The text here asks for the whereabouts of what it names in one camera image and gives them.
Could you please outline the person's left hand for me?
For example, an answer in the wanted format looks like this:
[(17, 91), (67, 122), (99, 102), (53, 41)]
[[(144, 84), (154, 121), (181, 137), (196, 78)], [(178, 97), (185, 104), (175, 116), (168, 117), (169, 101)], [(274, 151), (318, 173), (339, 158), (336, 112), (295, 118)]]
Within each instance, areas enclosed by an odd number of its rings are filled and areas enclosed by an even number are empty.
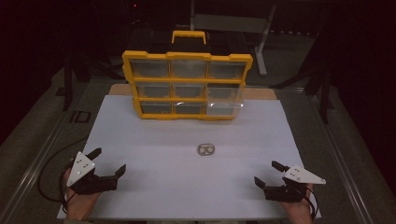
[(68, 188), (66, 190), (67, 206), (64, 224), (92, 224), (89, 217), (100, 196), (100, 193), (79, 195)]

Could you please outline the white table sheet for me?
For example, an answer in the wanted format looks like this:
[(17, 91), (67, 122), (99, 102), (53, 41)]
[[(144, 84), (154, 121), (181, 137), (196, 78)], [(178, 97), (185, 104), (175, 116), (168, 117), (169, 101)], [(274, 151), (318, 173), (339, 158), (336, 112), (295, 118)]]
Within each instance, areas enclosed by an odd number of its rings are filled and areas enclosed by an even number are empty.
[[(247, 100), (233, 120), (140, 119), (129, 96), (105, 97), (85, 150), (100, 147), (98, 175), (125, 174), (105, 192), (92, 218), (110, 220), (271, 219), (285, 215), (254, 183), (283, 183), (272, 161), (302, 162), (282, 104)], [(213, 155), (200, 156), (200, 144)]]

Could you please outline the person's right hand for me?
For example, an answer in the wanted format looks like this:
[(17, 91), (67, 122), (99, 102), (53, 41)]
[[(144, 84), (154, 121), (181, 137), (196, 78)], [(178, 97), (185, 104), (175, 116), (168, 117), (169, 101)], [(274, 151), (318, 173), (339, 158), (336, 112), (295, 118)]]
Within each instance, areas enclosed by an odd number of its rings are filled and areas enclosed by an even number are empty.
[(312, 189), (313, 185), (308, 184), (306, 186), (305, 199), (302, 199), (298, 203), (279, 203), (285, 210), (292, 224), (313, 224), (313, 219), (311, 217), (311, 206), (308, 201)]

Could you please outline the clear plastic drawer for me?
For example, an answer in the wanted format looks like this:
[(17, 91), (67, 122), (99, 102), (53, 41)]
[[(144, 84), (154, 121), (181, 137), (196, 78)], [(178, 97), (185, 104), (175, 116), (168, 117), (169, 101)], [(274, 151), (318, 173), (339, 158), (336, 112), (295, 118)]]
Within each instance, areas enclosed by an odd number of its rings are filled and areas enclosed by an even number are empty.
[(244, 106), (239, 84), (208, 84), (206, 114), (212, 117), (235, 117)]

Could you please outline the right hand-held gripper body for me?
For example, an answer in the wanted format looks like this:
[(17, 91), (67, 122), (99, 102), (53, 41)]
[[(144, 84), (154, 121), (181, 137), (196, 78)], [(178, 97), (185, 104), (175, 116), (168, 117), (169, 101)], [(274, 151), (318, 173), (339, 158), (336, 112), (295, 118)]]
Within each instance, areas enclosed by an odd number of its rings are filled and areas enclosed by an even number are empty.
[(263, 191), (266, 200), (284, 203), (298, 203), (305, 197), (306, 186), (308, 184), (324, 185), (326, 180), (319, 177), (305, 168), (292, 165), (284, 174), (282, 180), (285, 182), (280, 187), (268, 187)]

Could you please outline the metal pull tab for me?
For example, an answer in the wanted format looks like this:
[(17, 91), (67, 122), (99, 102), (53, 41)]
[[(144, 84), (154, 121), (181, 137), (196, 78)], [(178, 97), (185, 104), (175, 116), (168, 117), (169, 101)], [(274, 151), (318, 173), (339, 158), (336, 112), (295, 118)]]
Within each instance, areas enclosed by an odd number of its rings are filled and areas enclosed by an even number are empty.
[(215, 150), (216, 148), (213, 144), (205, 143), (198, 146), (197, 153), (200, 156), (210, 156), (214, 154)]

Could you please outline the black stand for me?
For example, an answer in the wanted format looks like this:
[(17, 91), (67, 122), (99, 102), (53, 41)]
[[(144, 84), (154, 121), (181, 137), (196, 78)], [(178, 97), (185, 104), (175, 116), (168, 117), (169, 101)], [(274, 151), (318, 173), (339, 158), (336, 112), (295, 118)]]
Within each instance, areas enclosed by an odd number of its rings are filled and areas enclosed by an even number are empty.
[(91, 76), (86, 68), (87, 55), (77, 49), (70, 49), (64, 55), (64, 85), (55, 95), (64, 98), (63, 111), (66, 111), (73, 101), (73, 75), (80, 82), (88, 82)]
[(270, 86), (271, 89), (284, 89), (293, 83), (308, 78), (308, 82), (304, 86), (304, 93), (313, 96), (321, 91), (318, 112), (325, 124), (329, 123), (327, 110), (330, 103), (329, 94), (333, 63), (329, 59), (328, 44), (331, 42), (331, 32), (327, 28), (322, 28), (298, 73), (285, 81)]

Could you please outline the yellow parts organizer case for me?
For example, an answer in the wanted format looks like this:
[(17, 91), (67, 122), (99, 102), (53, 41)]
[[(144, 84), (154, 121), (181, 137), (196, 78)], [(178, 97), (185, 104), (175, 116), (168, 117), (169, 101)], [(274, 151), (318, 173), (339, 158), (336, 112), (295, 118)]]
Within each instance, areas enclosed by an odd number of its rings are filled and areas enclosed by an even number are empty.
[(137, 29), (122, 53), (133, 106), (142, 119), (228, 120), (206, 114), (208, 84), (239, 84), (253, 63), (240, 33)]

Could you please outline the grey metal stand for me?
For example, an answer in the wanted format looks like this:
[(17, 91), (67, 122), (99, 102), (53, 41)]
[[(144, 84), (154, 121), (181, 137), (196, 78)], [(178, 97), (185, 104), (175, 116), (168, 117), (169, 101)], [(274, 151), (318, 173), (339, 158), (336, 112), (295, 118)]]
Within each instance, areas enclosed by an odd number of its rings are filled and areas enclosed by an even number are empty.
[(196, 0), (191, 0), (190, 29), (216, 30), (261, 35), (261, 41), (254, 47), (254, 56), (258, 65), (259, 75), (265, 77), (267, 69), (263, 58), (264, 45), (270, 33), (276, 4), (271, 4), (264, 19), (252, 17), (235, 17), (224, 15), (198, 14), (195, 12)]

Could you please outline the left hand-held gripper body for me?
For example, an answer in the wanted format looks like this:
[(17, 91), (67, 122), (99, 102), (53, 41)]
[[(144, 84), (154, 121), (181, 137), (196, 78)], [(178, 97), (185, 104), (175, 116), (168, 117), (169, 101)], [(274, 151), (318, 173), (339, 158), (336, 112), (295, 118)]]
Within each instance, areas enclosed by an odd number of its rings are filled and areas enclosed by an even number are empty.
[(107, 180), (106, 176), (98, 176), (94, 173), (95, 163), (79, 152), (71, 165), (70, 175), (66, 186), (79, 195), (116, 190), (118, 180)]

